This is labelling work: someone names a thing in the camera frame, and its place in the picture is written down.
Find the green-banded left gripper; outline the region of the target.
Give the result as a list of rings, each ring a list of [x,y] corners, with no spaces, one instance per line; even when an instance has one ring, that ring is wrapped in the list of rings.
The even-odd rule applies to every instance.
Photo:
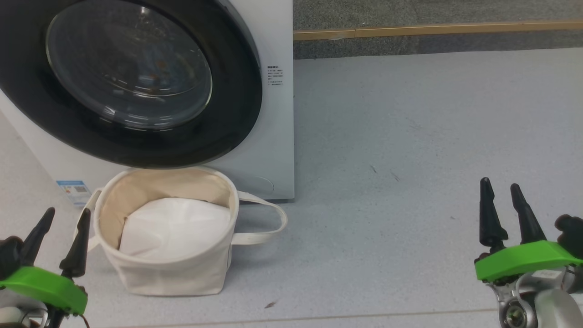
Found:
[[[71,248],[60,263],[61,275],[34,266],[55,213],[56,209],[49,207],[24,242],[19,237],[1,241],[1,288],[32,301],[29,306],[2,307],[3,328],[59,328],[69,316],[78,316],[88,324],[85,317],[88,295],[73,278],[86,273],[90,209],[81,212]]]

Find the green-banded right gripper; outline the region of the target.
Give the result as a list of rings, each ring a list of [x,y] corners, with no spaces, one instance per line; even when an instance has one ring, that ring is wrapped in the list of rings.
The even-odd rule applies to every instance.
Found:
[[[518,215],[521,245],[504,249],[503,241],[508,239],[508,233],[498,218],[493,187],[488,177],[480,180],[479,242],[490,249],[503,250],[475,261],[477,279],[497,282],[527,272],[582,265],[582,219],[570,215],[560,216],[555,226],[561,235],[557,241],[547,241],[519,184],[512,184],[510,191]]]

